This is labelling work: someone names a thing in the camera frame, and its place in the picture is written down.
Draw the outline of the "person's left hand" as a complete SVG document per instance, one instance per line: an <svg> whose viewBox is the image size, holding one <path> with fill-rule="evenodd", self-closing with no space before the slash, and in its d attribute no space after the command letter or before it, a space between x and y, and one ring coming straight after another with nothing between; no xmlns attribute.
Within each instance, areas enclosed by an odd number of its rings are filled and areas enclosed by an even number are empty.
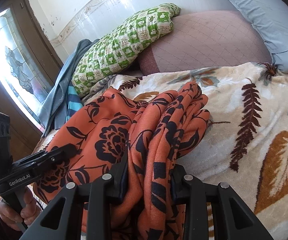
<svg viewBox="0 0 288 240"><path fill-rule="evenodd" d="M17 226L18 223L24 222L26 225L30 225L41 212L32 191L28 187L25 188L23 201L25 202L25 207L18 213L0 197L0 218L7 226L16 231L21 230Z"/></svg>

